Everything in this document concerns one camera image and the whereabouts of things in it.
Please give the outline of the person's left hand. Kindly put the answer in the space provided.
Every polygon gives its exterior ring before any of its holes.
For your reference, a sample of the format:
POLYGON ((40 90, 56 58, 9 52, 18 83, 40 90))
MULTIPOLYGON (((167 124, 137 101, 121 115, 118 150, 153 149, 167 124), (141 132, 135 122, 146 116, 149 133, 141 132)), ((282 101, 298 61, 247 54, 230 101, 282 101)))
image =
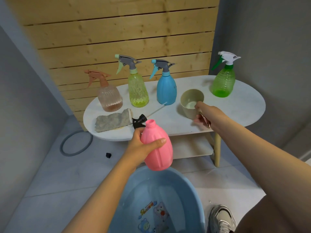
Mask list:
POLYGON ((141 142, 141 135, 145 128, 137 128, 133 133, 133 137, 129 142, 129 145, 122 156, 122 160, 131 169, 135 169, 139 164, 141 164, 145 158, 153 150, 147 150, 147 144, 141 142))

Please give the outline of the person's right hand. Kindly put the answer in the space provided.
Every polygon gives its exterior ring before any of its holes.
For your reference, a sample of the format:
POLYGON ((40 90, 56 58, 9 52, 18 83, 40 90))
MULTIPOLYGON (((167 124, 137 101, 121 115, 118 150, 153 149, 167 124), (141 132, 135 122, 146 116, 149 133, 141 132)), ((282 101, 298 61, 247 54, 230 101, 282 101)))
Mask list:
POLYGON ((207 105, 205 111, 199 111, 209 121, 210 128, 216 133, 223 133, 227 125, 230 123, 230 118, 215 106, 207 105))

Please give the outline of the beige plastic cup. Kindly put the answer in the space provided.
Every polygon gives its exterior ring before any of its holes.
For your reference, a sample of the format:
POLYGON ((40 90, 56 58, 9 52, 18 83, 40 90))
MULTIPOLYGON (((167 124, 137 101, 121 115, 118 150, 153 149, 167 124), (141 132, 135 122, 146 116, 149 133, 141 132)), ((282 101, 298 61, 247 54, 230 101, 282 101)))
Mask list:
POLYGON ((181 95, 180 103, 187 118, 191 120, 196 118, 198 111, 195 106, 199 101, 204 101, 204 94, 198 89, 189 89, 181 95))

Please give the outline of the person's right forearm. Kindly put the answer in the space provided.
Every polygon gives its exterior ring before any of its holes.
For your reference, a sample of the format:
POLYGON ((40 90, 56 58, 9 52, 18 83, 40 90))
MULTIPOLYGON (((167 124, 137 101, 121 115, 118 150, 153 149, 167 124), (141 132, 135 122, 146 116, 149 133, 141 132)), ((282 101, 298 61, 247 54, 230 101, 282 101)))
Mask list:
POLYGON ((231 119, 219 135, 295 233, 311 233, 311 166, 231 119))

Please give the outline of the person's left forearm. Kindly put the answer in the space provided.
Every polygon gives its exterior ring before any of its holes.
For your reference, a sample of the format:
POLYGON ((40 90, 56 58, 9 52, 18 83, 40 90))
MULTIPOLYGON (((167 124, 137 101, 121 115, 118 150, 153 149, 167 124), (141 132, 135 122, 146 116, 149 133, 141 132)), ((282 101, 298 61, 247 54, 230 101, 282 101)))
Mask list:
POLYGON ((62 233, 107 233, 126 183, 144 159, 123 156, 62 233))

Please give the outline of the black sprayer head with tube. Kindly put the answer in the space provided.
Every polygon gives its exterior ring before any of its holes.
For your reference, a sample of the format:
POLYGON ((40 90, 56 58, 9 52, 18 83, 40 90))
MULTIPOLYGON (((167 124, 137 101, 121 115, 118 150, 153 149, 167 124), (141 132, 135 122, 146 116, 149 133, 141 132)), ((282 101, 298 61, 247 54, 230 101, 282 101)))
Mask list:
POLYGON ((164 108, 167 103, 168 102, 163 103, 160 108, 158 108, 157 110, 153 111, 152 113, 150 113, 147 116, 145 116, 144 114, 141 114, 138 119, 132 118, 133 128, 137 129, 137 128, 144 128, 144 127, 146 127, 146 125, 144 123, 148 120, 148 118, 151 117, 153 114, 157 113, 162 108, 164 108))

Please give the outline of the blue spray bottle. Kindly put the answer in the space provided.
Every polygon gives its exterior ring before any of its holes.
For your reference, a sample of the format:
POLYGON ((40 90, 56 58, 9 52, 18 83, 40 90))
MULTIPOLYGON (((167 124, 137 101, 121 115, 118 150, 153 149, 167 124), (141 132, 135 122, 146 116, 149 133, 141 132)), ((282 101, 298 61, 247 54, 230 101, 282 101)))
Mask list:
POLYGON ((154 65, 154 68, 150 79, 153 78, 158 70, 162 69, 162 76, 157 83, 157 101, 162 105, 175 103, 177 86, 169 71, 169 68, 175 65, 175 63, 170 63, 163 59, 152 59, 151 63, 154 65))

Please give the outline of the white oval side table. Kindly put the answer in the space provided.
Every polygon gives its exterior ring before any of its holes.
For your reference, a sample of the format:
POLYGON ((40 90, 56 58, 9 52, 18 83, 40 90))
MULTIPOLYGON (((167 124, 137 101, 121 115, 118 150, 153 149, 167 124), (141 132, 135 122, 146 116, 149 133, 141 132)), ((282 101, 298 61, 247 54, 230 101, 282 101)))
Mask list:
MULTIPOLYGON (((215 76, 213 75, 201 75, 175 79, 177 85, 175 103, 166 105, 148 118, 147 134, 142 137, 142 142, 145 143, 150 143, 162 137, 165 137, 167 140, 166 145, 158 151, 155 150, 147 157, 146 164, 150 169, 161 171, 171 166, 173 159, 209 155, 215 156, 215 166, 219 166, 220 136, 215 134, 216 140, 213 141, 210 134, 212 129, 196 125, 183 112, 180 98, 189 89, 202 91, 204 103, 218 107, 228 117, 244 127, 255 123, 262 117, 266 109, 266 103, 257 90, 236 80, 234 89, 228 97, 216 97, 210 91, 214 78, 215 76)), ((104 111, 96 97, 84 111, 83 124, 85 128, 93 136, 102 140, 114 142, 131 140, 134 133, 132 124, 120 129, 97 133, 95 131, 96 118, 100 115, 106 116, 112 113, 121 113, 128 108, 132 110, 134 119, 138 119, 141 114, 149 115, 161 107, 161 104, 157 101, 157 83, 157 81, 145 83, 149 94, 149 103, 142 108, 136 108, 130 103, 128 85, 118 86, 118 90, 123 98, 123 106, 116 112, 104 111)))

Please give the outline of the grey cloth rag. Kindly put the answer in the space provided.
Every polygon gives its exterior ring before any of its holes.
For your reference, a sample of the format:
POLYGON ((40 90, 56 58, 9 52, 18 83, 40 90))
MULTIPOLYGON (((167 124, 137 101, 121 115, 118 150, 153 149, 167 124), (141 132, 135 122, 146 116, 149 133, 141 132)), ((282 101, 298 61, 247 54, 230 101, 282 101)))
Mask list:
POLYGON ((121 113, 100 115, 95 121, 95 131, 97 133, 116 130, 132 124, 133 112, 130 108, 121 113))

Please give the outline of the yellow-green spray bottle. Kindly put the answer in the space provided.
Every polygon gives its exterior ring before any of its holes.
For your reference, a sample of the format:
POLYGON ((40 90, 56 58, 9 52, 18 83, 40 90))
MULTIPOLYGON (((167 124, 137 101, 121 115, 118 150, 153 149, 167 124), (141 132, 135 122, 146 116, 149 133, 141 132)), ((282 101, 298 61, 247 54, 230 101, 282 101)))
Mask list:
POLYGON ((118 59, 119 62, 117 74, 124 66, 129 66, 130 76, 128 77, 128 91, 131 104, 137 108, 146 106, 149 102, 149 95, 144 80, 142 76, 138 74, 136 67, 136 65, 141 63, 141 61, 133 57, 120 54, 115 54, 115 58, 118 59))

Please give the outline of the blue plastic basin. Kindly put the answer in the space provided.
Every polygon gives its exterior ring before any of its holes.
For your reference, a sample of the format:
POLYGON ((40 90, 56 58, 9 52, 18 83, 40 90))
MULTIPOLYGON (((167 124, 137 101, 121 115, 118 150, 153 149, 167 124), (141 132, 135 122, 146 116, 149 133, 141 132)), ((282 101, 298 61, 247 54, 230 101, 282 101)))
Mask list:
POLYGON ((205 233, 204 209, 183 174, 143 166, 127 181, 108 233, 205 233))

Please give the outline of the clear pink spray bottle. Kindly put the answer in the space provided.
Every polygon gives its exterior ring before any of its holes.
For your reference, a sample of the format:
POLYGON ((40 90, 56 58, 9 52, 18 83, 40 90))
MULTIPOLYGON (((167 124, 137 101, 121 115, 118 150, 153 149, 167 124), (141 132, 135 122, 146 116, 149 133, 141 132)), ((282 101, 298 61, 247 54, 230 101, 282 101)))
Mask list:
POLYGON ((123 106, 119 90, 116 86, 110 85, 106 79, 111 76, 110 74, 96 70, 84 70, 84 73, 88 74, 89 77, 88 87, 91 86, 95 79, 99 79, 98 100, 104 111, 114 112, 123 106))

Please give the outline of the grey white sneaker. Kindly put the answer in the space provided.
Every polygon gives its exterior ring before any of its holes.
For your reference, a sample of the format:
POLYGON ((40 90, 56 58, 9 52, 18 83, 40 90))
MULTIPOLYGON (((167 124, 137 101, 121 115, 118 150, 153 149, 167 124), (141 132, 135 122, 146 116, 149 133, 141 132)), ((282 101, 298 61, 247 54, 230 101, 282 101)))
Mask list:
POLYGON ((208 220, 207 233, 234 233, 237 227, 231 211, 222 204, 212 208, 208 220))

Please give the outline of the wooden slat panel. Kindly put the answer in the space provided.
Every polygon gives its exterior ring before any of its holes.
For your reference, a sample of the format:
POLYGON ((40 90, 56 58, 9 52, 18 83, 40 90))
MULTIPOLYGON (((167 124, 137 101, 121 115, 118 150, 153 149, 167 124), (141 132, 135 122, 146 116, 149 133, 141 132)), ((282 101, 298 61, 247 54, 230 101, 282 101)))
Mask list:
POLYGON ((145 82, 152 59, 176 65, 173 78, 209 74, 220 0, 4 0, 80 125, 99 81, 87 88, 84 70, 128 83, 115 54, 142 61, 145 82))

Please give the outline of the person's leg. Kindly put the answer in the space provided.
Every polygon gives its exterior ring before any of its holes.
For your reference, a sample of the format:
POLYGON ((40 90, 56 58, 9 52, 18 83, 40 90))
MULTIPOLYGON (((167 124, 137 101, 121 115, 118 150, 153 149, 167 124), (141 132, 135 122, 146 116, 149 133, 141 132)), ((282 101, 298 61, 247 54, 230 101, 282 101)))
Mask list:
POLYGON ((234 233, 295 233, 296 229, 278 210, 268 196, 264 196, 237 225, 234 233))

